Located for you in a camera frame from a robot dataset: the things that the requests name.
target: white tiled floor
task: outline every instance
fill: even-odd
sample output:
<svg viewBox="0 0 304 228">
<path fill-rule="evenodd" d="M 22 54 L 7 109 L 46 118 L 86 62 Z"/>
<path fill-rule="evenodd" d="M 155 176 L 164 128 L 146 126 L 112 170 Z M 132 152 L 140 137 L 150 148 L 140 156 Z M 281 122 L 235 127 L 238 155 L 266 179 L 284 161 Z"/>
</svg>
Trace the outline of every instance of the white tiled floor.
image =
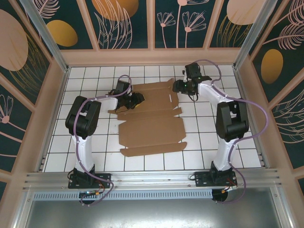
<svg viewBox="0 0 304 228">
<path fill-rule="evenodd" d="M 217 78 L 214 66 L 200 66 L 203 75 Z M 222 80 L 217 83 L 230 96 L 240 97 L 231 66 L 219 66 Z M 133 84 L 183 79 L 184 66 L 109 66 L 75 67 L 66 85 L 44 166 L 45 172 L 70 171 L 75 164 L 75 148 L 65 127 L 65 118 L 78 95 L 94 97 L 104 95 L 116 86 L 117 77 L 123 74 L 132 77 Z M 209 169 L 216 155 L 218 137 L 215 130 L 216 108 L 200 97 L 197 102 L 178 94 L 179 107 L 183 113 L 187 142 L 184 151 L 161 153 L 138 157 L 124 157 L 119 151 L 118 121 L 116 115 L 100 113 L 98 127 L 92 139 L 92 152 L 96 171 L 155 171 Z M 233 164 L 238 168 L 261 167 L 253 140 L 238 145 Z"/>
</svg>

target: cardboard box blank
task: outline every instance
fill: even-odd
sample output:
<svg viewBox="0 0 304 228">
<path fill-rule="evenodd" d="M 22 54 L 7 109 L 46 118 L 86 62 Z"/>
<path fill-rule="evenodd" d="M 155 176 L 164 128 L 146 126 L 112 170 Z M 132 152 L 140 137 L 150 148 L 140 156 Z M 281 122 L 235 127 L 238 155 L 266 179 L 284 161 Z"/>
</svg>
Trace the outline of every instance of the cardboard box blank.
<svg viewBox="0 0 304 228">
<path fill-rule="evenodd" d="M 172 91 L 174 80 L 139 84 L 133 86 L 145 101 L 135 109 L 117 114 L 120 124 L 119 143 L 127 149 L 121 153 L 127 157 L 177 152 L 185 149 L 187 143 L 180 142 L 186 137 L 183 120 L 175 115 L 182 113 L 178 105 L 177 93 Z M 120 108 L 117 113 L 125 111 Z"/>
</svg>

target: flat cardboard sheet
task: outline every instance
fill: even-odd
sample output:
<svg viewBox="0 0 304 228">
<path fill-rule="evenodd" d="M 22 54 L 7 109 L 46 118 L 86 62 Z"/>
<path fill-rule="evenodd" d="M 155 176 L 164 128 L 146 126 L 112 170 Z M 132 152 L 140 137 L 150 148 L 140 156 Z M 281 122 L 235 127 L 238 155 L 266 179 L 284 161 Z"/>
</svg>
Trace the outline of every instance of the flat cardboard sheet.
<svg viewBox="0 0 304 228">
<path fill-rule="evenodd" d="M 127 157 L 177 152 L 185 149 L 187 143 L 180 142 L 186 137 L 183 120 L 175 115 L 182 113 L 176 108 L 179 101 L 177 93 L 172 91 L 174 80 L 139 84 L 133 86 L 134 92 L 143 94 L 145 101 L 135 109 L 125 111 L 125 107 L 116 112 L 120 124 L 119 143 L 127 149 L 121 153 Z"/>
</svg>

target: enclosure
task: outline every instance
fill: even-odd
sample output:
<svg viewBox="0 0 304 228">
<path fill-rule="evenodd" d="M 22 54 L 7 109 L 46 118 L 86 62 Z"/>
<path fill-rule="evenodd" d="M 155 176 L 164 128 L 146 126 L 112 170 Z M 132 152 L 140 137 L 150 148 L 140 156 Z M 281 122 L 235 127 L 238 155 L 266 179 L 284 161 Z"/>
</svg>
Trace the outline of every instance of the enclosure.
<svg viewBox="0 0 304 228">
<path fill-rule="evenodd" d="M 1 227 L 304 227 L 303 15 L 303 0 L 2 0 Z M 244 197 L 215 203 L 218 187 L 191 178 L 216 157 L 219 116 L 205 97 L 178 93 L 181 151 L 124 156 L 124 121 L 99 113 L 92 157 L 114 190 L 82 207 L 80 194 L 92 189 L 70 189 L 67 177 L 75 98 L 105 95 L 121 75 L 132 85 L 183 80 L 202 59 L 219 67 L 200 61 L 202 76 L 221 72 L 219 89 L 268 116 L 231 161 L 246 182 L 236 173 L 227 201 L 245 185 Z M 245 137 L 266 122 L 254 105 L 247 114 Z"/>
</svg>

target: black mounting plate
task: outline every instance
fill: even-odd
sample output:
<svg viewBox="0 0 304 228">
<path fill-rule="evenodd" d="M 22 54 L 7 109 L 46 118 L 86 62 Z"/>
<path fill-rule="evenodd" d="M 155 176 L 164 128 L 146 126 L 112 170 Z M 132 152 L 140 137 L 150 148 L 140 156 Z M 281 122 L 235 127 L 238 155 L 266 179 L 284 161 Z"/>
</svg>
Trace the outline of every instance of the black mounting plate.
<svg viewBox="0 0 304 228">
<path fill-rule="evenodd" d="M 196 187 L 225 187 L 231 185 L 231 183 L 227 181 L 220 182 L 218 184 L 215 184 L 212 180 L 212 177 L 210 175 L 209 171 L 205 172 L 195 172 L 194 173 L 194 181 Z M 236 179 L 236 173 L 235 172 L 230 172 L 229 173 L 229 179 L 235 184 L 238 185 L 237 179 Z"/>
<path fill-rule="evenodd" d="M 101 178 L 101 179 L 106 179 L 106 180 L 111 180 L 111 174 L 110 173 L 95 173 L 95 176 Z M 102 185 L 104 186 L 105 189 L 110 188 L 110 184 L 104 181 L 101 181 Z M 74 174 L 70 174 L 70 181 L 68 183 L 68 188 L 69 189 L 99 189 L 99 182 L 95 181 L 93 185 L 90 185 L 86 181 L 76 181 L 76 176 Z"/>
</svg>

